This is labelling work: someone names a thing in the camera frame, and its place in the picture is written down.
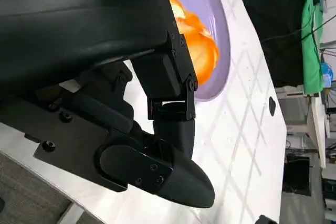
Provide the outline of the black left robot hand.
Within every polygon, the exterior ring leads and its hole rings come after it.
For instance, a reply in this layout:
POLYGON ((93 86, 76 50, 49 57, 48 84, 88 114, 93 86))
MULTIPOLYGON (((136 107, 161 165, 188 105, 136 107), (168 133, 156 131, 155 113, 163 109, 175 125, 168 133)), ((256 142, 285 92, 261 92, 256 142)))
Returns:
POLYGON ((1 122, 45 163, 209 208, 197 87, 169 0, 1 0, 1 122))

